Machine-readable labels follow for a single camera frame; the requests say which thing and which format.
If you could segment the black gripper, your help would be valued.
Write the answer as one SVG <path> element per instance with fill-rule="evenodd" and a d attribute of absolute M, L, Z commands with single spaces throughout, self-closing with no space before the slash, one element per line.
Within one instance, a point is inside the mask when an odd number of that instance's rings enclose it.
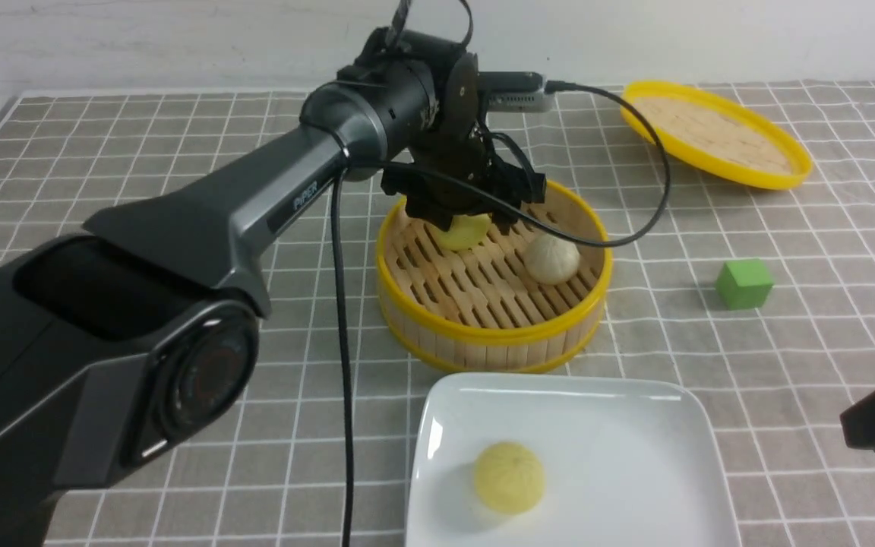
<path fill-rule="evenodd" d="M 387 166 L 380 187 L 406 198 L 406 215 L 447 232 L 454 216 L 488 214 L 501 235 L 520 221 L 524 204 L 545 201 L 545 174 L 531 166 L 510 165 L 483 134 L 462 138 L 424 131 L 419 119 L 394 122 L 387 131 L 389 153 L 406 145 L 413 162 Z M 483 191 L 499 201 L 480 198 Z"/>

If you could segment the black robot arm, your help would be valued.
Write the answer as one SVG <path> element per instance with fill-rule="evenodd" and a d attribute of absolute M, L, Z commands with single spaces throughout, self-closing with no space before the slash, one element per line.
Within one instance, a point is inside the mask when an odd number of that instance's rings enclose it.
<path fill-rule="evenodd" d="M 543 202 L 484 128 L 463 43 L 378 28 L 295 128 L 163 196 L 95 212 L 0 267 L 0 546 L 44 543 L 58 499 L 111 487 L 232 408 L 271 313 L 261 257 L 327 189 L 381 187 L 442 229 L 501 232 Z"/>

